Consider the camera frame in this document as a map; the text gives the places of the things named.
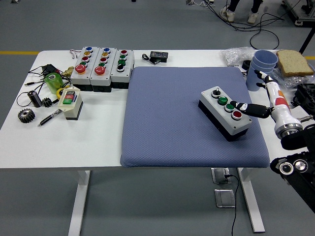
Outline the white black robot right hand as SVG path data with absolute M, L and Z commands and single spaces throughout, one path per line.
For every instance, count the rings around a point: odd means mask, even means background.
M 275 134 L 279 139 L 301 131 L 303 126 L 298 119 L 292 116 L 287 100 L 280 90 L 278 83 L 262 71 L 255 70 L 254 72 L 258 78 L 264 81 L 271 106 L 265 107 L 263 105 L 240 103 L 237 101 L 231 101 L 230 104 L 248 116 L 256 118 L 271 116 L 275 122 Z

